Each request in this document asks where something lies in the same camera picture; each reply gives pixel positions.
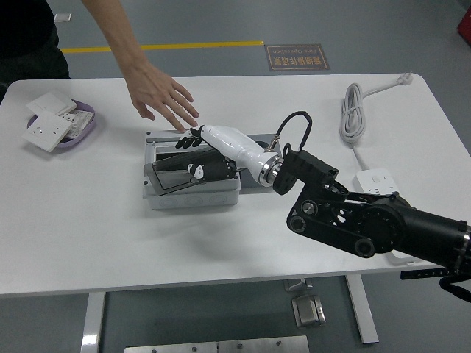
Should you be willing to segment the person's left hand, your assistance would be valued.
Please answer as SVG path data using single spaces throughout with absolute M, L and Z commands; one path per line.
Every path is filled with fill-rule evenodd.
M 178 132 L 185 130 L 181 121 L 196 127 L 199 113 L 187 89 L 152 64 L 131 65 L 124 79 L 133 106 L 142 118 L 155 120 L 152 108 L 163 116 Z

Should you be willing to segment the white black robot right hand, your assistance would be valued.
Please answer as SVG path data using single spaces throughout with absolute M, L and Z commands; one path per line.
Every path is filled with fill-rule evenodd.
M 260 185 L 274 184 L 283 158 L 275 151 L 263 148 L 239 130 L 228 126 L 203 125 L 189 129 L 177 142 L 176 148 L 187 149 L 202 141 L 213 147 L 239 169 L 247 169 Z

